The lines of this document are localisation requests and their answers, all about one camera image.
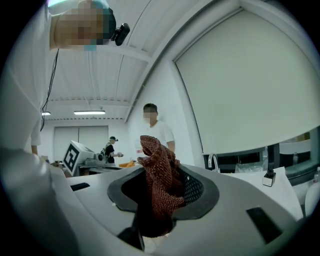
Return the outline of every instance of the ceiling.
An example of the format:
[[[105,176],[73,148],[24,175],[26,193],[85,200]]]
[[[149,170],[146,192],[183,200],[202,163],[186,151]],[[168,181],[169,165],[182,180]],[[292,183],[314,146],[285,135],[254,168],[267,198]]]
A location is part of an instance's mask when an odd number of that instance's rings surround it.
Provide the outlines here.
[[[67,0],[49,7],[59,14],[76,6]],[[107,0],[117,27],[131,31],[122,46],[99,45],[96,51],[60,50],[46,121],[125,120],[141,77],[172,26],[199,0]],[[48,77],[56,51],[50,53]],[[74,111],[104,110],[105,115],[76,116]]]

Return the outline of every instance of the window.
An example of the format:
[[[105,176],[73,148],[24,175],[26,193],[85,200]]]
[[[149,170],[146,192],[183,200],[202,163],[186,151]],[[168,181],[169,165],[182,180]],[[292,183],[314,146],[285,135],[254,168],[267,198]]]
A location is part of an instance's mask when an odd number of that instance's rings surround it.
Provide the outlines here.
[[[218,154],[218,166],[221,173],[261,172],[268,169],[268,146]],[[278,144],[274,157],[278,158],[280,167],[285,172],[292,185],[297,185],[312,179],[314,171],[320,165],[320,126]],[[209,156],[204,156],[208,169]]]

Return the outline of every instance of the black slot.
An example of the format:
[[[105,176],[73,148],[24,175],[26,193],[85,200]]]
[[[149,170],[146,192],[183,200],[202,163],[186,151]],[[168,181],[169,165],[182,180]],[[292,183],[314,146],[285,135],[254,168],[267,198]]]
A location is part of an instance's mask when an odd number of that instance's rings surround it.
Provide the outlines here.
[[[76,184],[76,185],[71,185],[70,186],[72,191],[77,191],[77,190],[82,190],[85,188],[90,187],[90,185],[88,183],[80,183],[80,184]]]
[[[262,208],[252,208],[246,210],[246,212],[250,216],[251,220],[253,221],[255,227],[258,229],[266,244],[270,243],[281,235],[282,232],[280,231],[280,229]]]

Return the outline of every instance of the white machine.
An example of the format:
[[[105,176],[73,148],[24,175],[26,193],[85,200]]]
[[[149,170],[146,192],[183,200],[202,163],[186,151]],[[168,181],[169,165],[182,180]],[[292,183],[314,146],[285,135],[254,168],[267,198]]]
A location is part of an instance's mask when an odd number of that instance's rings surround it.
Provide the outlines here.
[[[111,170],[119,170],[119,167],[106,166],[106,157],[102,153],[95,153],[85,145],[71,140],[67,148],[63,165],[71,176],[79,176],[80,169],[86,169],[95,173],[105,173]]]
[[[77,158],[75,149],[68,149],[74,159],[69,166],[84,159],[81,154],[94,154],[84,148]],[[143,168],[66,178],[39,157],[8,149],[0,152],[0,166],[12,207],[46,250],[68,256],[146,255],[135,201]],[[174,228],[153,255],[268,254],[294,234],[294,218],[246,181],[189,165],[179,172],[187,205],[173,213]]]

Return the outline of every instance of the white window blind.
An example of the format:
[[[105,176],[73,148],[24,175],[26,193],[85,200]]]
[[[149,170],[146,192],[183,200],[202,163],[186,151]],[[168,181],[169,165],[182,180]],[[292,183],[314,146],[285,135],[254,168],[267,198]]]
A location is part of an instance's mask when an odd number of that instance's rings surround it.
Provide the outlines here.
[[[56,127],[54,129],[53,151],[54,160],[62,161],[70,141],[78,142],[78,127]]]
[[[79,127],[79,143],[95,153],[100,153],[109,142],[107,126]]]
[[[276,144],[320,125],[320,80],[277,27],[242,11],[176,62],[205,154]]]

